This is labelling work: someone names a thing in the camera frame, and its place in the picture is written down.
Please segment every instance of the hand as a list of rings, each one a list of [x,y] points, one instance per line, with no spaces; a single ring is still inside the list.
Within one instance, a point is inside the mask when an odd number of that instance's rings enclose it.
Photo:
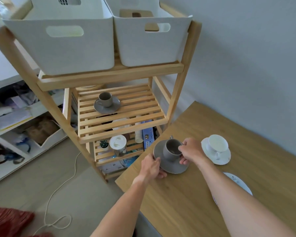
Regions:
[[[183,145],[179,146],[182,152],[180,164],[187,165],[190,161],[196,163],[200,159],[207,159],[201,147],[201,143],[194,138],[186,138]]]
[[[160,169],[161,159],[158,157],[153,159],[152,154],[148,154],[141,161],[141,170],[139,175],[134,179],[133,183],[143,181],[145,184],[149,184],[151,180],[157,178],[162,179],[167,176],[167,173]]]

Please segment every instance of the stack of paper cups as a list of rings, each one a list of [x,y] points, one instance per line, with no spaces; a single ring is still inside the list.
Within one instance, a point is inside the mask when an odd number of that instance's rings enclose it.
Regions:
[[[135,142],[136,143],[142,143],[144,140],[143,140],[143,131],[142,130],[139,130],[139,131],[135,131]]]

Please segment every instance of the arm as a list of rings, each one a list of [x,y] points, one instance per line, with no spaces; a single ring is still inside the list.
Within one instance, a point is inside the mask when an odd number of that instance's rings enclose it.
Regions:
[[[199,141],[188,138],[179,147],[181,164],[194,162],[202,172],[232,237],[296,237],[257,199],[249,195],[205,157]]]
[[[159,166],[160,158],[154,160],[151,154],[142,160],[139,175],[128,191],[105,215],[91,237],[131,237],[133,235],[148,184],[155,178],[161,179],[167,176],[165,172],[159,170]]]

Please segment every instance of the white wall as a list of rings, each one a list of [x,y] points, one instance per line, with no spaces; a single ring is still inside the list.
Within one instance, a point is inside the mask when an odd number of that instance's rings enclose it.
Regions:
[[[296,155],[296,0],[161,1],[203,23],[176,116],[196,100]]]

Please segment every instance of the forearm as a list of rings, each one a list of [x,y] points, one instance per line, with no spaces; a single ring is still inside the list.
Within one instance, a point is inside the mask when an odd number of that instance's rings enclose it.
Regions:
[[[131,237],[147,184],[138,181],[105,215],[91,237]]]
[[[291,237],[292,230],[258,200],[249,195],[209,160],[196,165],[213,194],[232,237]]]

